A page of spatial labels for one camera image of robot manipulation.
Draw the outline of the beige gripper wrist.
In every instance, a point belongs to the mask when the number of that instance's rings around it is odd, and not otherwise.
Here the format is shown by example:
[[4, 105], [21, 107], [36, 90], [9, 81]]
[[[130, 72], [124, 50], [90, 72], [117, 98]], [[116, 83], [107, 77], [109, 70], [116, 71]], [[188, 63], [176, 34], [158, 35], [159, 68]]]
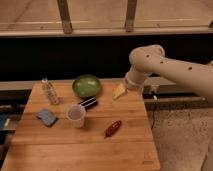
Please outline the beige gripper wrist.
[[112, 98], [117, 100], [121, 96], [127, 93], [127, 89], [131, 91], [140, 90], [143, 87], [144, 77], [136, 74], [132, 75], [130, 72], [127, 72], [124, 77], [124, 84], [119, 84], [112, 93]]

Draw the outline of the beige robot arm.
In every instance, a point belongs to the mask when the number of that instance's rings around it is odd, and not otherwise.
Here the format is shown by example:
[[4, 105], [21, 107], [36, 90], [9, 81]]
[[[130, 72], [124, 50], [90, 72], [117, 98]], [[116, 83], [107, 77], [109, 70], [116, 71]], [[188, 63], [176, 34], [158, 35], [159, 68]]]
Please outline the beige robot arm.
[[142, 90], [151, 74], [160, 75], [213, 103], [213, 66], [169, 59], [160, 45], [135, 48], [129, 55], [130, 70], [112, 94], [118, 99], [128, 90]]

